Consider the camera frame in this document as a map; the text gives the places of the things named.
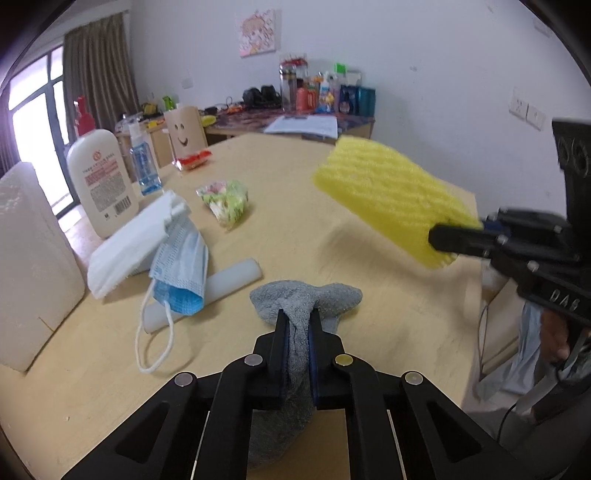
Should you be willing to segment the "person's right hand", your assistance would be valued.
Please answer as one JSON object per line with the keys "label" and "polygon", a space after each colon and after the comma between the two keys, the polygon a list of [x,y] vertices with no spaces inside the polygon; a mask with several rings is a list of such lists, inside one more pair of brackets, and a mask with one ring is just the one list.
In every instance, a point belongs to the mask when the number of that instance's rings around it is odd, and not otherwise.
{"label": "person's right hand", "polygon": [[541,357],[549,363],[566,361],[570,355],[568,327],[565,320],[550,310],[541,315]]}

